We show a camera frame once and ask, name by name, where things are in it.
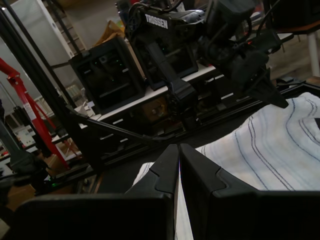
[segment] cloth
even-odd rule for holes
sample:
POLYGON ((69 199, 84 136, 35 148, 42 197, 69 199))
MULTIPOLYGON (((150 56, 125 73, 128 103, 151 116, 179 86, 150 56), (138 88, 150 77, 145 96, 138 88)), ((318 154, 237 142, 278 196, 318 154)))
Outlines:
MULTIPOLYGON (((264 190, 320 190, 320 99, 310 93, 268 105, 238 129, 196 150, 242 181, 264 190)), ((138 182, 152 166, 142 165, 138 182)), ((176 239, 192 240, 179 174, 176 239)))

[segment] metal rod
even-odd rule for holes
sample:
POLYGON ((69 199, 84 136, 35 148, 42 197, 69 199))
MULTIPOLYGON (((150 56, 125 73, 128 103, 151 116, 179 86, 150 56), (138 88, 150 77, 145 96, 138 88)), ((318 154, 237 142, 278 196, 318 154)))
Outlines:
POLYGON ((3 10, 0 10, 0 37, 58 117, 87 162, 96 172, 102 171, 103 162, 100 159, 101 149, 98 148, 98 141, 94 139, 88 141, 89 136, 84 134, 79 124, 70 117, 70 111, 59 98, 52 82, 3 10))
POLYGON ((78 45, 76 44, 76 42, 72 38, 69 30, 67 29, 66 25, 64 24, 61 17, 59 16, 59 13, 56 11, 54 4, 51 2, 51 0, 46 0, 46 2, 48 3, 48 7, 51 9, 53 15, 56 17, 59 24, 61 25, 66 37, 69 39, 70 43, 72 44, 74 50, 76 51, 76 54, 81 54, 81 51, 80 51, 78 45))
POLYGON ((63 92, 64 96, 66 97, 66 99, 68 100, 69 104, 73 107, 76 108, 76 104, 74 103, 73 99, 71 98, 71 96, 69 95, 69 93, 67 92, 65 86, 61 83, 61 81, 59 80, 58 76, 56 75, 55 71, 53 70, 53 68, 50 66, 50 64, 48 63, 48 61, 46 60, 45 56, 42 54, 42 52, 40 51, 40 49, 38 48, 37 44, 35 43, 35 41, 33 40, 33 38, 30 36, 28 30, 25 28, 24 24, 20 21, 19 17, 17 16, 17 14, 15 13, 15 11, 12 9, 11 5, 8 3, 7 0, 3 0, 3 4, 5 5, 6 9, 8 10, 8 12, 11 14, 12 18, 14 19, 14 21, 16 22, 16 24, 19 26, 19 28, 21 29, 21 31, 23 32, 23 34, 25 35, 26 39, 29 41, 30 45, 33 47, 34 51, 36 52, 36 54, 39 56, 39 58, 41 59, 41 61, 43 62, 44 66, 46 67, 46 69, 49 71, 49 73, 51 74, 53 80, 56 82, 56 84, 58 85, 58 87, 60 88, 60 90, 63 92))
POLYGON ((83 117, 81 115, 75 115, 74 117, 77 122, 79 122, 81 124, 88 125, 89 127, 93 127, 93 128, 96 128, 96 129, 99 129, 102 131, 106 131, 111 134, 116 134, 121 137, 132 139, 132 140, 138 141, 139 143, 144 143, 147 145, 154 143, 152 138, 146 138, 146 137, 139 135, 135 132, 128 131, 123 128, 120 128, 120 127, 117 127, 117 126, 114 126, 114 125, 111 125, 111 124, 108 124, 105 122, 96 121, 96 120, 93 120, 93 119, 90 119, 87 117, 83 117))
POLYGON ((3 83, 0 81, 0 89, 3 90, 4 94, 6 95, 6 97, 9 99, 9 101, 11 102, 11 104, 13 105, 13 107, 16 107, 17 104, 14 101, 14 99, 11 97, 11 95, 9 94, 9 92, 7 91, 7 89, 5 88, 5 86, 3 85, 3 83))

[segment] wall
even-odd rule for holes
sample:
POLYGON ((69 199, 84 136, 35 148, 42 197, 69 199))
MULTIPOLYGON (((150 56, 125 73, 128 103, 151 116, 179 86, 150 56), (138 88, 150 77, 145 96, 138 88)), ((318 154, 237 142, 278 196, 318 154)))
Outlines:
POLYGON ((82 0, 65 10, 86 49, 100 39, 107 22, 118 17, 115 2, 116 0, 82 0))
MULTIPOLYGON (((29 34, 47 59, 50 65, 56 65, 67 62, 70 57, 64 49, 62 43, 54 32, 52 26, 46 19, 44 12, 42 11, 37 0, 19 0, 12 5, 13 10, 19 16, 20 20, 23 22, 25 28, 28 30, 29 34)), ((11 22, 14 23, 10 14, 5 11, 11 22)), ((35 54, 32 47, 26 40, 25 36, 21 33, 20 29, 14 24, 15 28, 21 34, 24 41, 29 46, 30 50, 37 58, 38 62, 42 66, 42 69, 46 72, 47 76, 50 78, 51 82, 56 86, 56 83, 52 79, 51 75, 48 73, 47 69, 44 67, 39 57, 35 54)), ((34 86, 34 84, 29 80, 24 70, 12 55, 11 51, 5 45, 3 40, 0 38, 0 58, 6 61, 9 65, 15 68, 21 73, 21 78, 24 81, 25 87, 28 90, 32 98, 37 98, 40 96, 39 91, 34 86)), ((62 68, 57 68, 54 70, 59 77, 60 81, 64 86, 71 85, 74 81, 79 81, 73 69, 70 66, 65 66, 62 68)), ((13 97, 16 104, 21 106, 21 101, 17 96, 17 93, 10 86, 6 80, 7 76, 0 72, 0 81, 3 83, 7 91, 13 97)), ((0 98, 3 102, 3 107, 5 111, 11 112, 13 110, 13 105, 6 99, 4 93, 0 91, 0 98)))

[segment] black pole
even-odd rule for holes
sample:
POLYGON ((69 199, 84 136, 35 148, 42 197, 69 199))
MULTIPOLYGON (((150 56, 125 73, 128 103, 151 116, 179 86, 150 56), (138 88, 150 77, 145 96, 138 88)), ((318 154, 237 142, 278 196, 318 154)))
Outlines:
POLYGON ((6 43, 12 54, 18 60, 35 87, 46 100, 63 127, 73 139, 82 155, 96 172, 104 169, 100 159, 101 149, 97 141, 85 135, 79 124, 70 117, 70 111, 61 102, 52 82, 37 62, 35 56, 23 41, 17 30, 13 27, 3 10, 0 9, 0 37, 6 43))
POLYGON ((55 9, 54 4, 51 2, 51 0, 46 0, 46 2, 48 3, 48 7, 53 12, 53 15, 56 17, 56 19, 58 20, 59 24, 61 25, 66 37, 69 39, 70 43, 74 47, 74 50, 76 51, 76 54, 81 54, 81 51, 80 51, 78 45, 76 44, 75 40, 72 38, 72 36, 71 36, 70 32, 68 31, 66 25, 64 24, 64 22, 62 21, 61 17, 59 16, 59 13, 55 9))
POLYGON ((19 26, 19 28, 21 29, 21 31, 23 32, 23 34, 25 35, 26 39, 29 41, 29 43, 31 44, 31 46, 33 47, 34 51, 36 52, 36 54, 39 56, 39 58, 41 59, 41 61, 43 62, 44 66, 46 67, 46 69, 49 71, 49 73, 51 74, 51 76, 53 77, 53 80, 56 82, 56 84, 58 85, 58 87, 60 88, 60 90, 63 92, 64 96, 66 97, 66 99, 68 100, 69 104, 73 107, 76 108, 76 104, 74 103, 73 99, 71 98, 71 96, 69 95, 69 93, 67 92, 65 86, 61 83, 61 81, 59 80, 58 76, 56 75, 55 71, 52 69, 52 67, 50 66, 50 64, 48 63, 48 61, 46 60, 45 56, 42 54, 42 52, 40 51, 40 49, 38 48, 37 44, 35 43, 35 41, 33 40, 33 38, 30 36, 29 32, 27 31, 27 29, 25 28, 25 26, 23 25, 23 23, 20 21, 19 17, 17 16, 17 14, 15 13, 15 11, 12 9, 11 5, 8 3, 7 0, 2 0, 3 4, 5 5, 6 9, 8 10, 8 12, 11 14, 12 18, 14 19, 14 21, 16 22, 16 24, 19 26))

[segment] electronic device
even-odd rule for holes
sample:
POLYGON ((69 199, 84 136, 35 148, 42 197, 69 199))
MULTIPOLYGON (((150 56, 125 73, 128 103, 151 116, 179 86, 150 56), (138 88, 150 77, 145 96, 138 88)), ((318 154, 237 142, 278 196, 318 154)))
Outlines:
POLYGON ((143 79, 120 36, 74 56, 69 62, 100 114, 145 95, 143 79))
MULTIPOLYGON (((264 0, 267 12, 276 0, 264 0)), ((320 1, 318 0, 282 0, 272 12, 272 27, 275 29, 295 28, 320 21, 320 1)))

